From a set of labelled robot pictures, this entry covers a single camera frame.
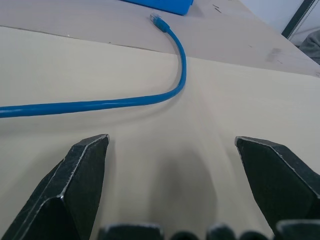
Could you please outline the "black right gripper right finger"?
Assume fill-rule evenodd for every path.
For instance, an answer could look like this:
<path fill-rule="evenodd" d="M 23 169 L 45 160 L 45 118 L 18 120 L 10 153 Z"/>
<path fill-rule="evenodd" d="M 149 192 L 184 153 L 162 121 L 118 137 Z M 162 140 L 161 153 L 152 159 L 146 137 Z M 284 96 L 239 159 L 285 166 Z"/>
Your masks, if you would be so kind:
<path fill-rule="evenodd" d="M 320 176 L 285 145 L 238 136 L 235 146 L 255 202 L 273 232 L 281 221 L 319 220 Z"/>

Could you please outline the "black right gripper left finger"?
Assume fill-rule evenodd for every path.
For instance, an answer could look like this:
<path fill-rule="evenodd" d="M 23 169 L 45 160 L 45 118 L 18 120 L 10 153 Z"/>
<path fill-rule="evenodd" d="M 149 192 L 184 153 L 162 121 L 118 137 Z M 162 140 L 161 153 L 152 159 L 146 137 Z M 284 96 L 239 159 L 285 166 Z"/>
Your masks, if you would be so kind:
<path fill-rule="evenodd" d="M 102 195 L 108 134 L 74 144 L 36 186 L 4 240 L 88 240 Z"/>

